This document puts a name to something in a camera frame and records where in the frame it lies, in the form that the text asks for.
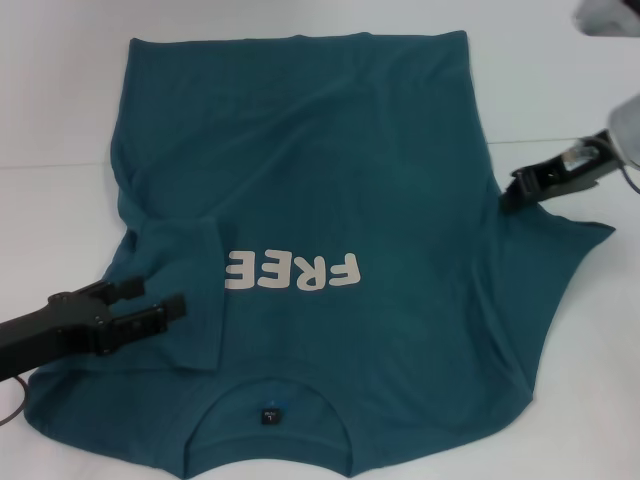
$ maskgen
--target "neckline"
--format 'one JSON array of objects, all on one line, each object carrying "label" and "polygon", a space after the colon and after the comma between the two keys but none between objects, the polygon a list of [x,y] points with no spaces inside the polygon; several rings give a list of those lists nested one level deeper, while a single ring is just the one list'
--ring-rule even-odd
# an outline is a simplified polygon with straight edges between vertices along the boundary
[{"label": "neckline", "polygon": [[202,373],[198,386],[189,392],[185,403],[162,432],[163,438],[155,449],[155,466],[176,476],[185,478],[187,471],[187,446],[200,421],[215,407],[216,402],[236,387],[252,381],[281,379],[300,383],[322,396],[340,419],[350,443],[351,461],[347,468],[336,468],[339,462],[328,449],[307,449],[304,455],[296,455],[295,444],[286,436],[281,439],[269,437],[269,444],[260,443],[254,437],[247,437],[235,448],[220,449],[209,466],[197,468],[201,473],[217,466],[249,460],[251,458],[277,458],[299,461],[336,471],[346,477],[382,465],[382,457],[375,447],[372,436],[366,431],[366,422],[346,386],[338,385],[327,378],[317,367],[292,359],[254,359],[233,367],[221,368],[212,373]]}]

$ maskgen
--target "t-shirt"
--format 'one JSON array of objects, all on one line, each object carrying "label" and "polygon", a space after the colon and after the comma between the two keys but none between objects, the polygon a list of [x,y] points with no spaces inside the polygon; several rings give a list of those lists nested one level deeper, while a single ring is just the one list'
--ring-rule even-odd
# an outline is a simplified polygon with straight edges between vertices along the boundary
[{"label": "t-shirt", "polygon": [[253,458],[345,476],[493,434],[532,399],[611,228],[506,216],[463,32],[132,40],[111,159],[123,314],[168,333],[31,377],[28,421],[189,478]]}]

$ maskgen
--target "white robot part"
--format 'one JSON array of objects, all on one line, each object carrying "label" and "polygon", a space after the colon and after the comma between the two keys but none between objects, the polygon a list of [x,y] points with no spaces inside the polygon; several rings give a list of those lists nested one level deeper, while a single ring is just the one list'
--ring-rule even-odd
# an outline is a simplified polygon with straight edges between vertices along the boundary
[{"label": "white robot part", "polygon": [[640,169],[640,95],[611,112],[607,127],[618,156]]},{"label": "white robot part", "polygon": [[584,0],[575,13],[575,24],[587,35],[640,37],[640,15],[631,7],[634,2],[638,0]]}]

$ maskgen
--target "white backdrop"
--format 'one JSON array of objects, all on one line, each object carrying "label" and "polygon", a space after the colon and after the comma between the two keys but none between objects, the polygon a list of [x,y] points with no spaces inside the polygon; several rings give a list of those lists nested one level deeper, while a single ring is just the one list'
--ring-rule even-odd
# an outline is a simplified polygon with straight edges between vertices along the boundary
[{"label": "white backdrop", "polygon": [[[601,129],[640,90],[640,40],[594,39],[573,0],[2,0],[0,2],[0,321],[97,279],[123,228],[106,164],[128,41],[294,34],[469,33],[496,177]],[[618,231],[572,281],[540,366],[536,399],[506,430],[361,478],[640,478],[640,197],[619,174],[545,206]],[[19,404],[0,384],[0,417]],[[0,428],[0,478],[168,479],[42,437],[22,417]],[[333,479],[258,460],[200,480]]]}]

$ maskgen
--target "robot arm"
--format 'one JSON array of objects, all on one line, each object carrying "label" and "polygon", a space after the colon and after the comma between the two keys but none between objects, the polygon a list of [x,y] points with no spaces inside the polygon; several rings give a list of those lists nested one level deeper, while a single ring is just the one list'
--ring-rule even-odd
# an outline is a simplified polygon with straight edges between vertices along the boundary
[{"label": "robot arm", "polygon": [[[587,35],[640,37],[640,0],[586,0],[575,16]],[[637,193],[625,167],[640,169],[640,95],[613,110],[607,130],[579,140],[566,152],[519,168],[500,197],[505,213],[549,198],[587,190],[597,179],[620,169]]]},{"label": "robot arm", "polygon": [[182,295],[123,317],[109,305],[144,295],[141,278],[115,285],[98,282],[76,292],[49,297],[47,305],[0,323],[0,381],[67,355],[108,355],[122,345],[167,330],[186,314]]}]

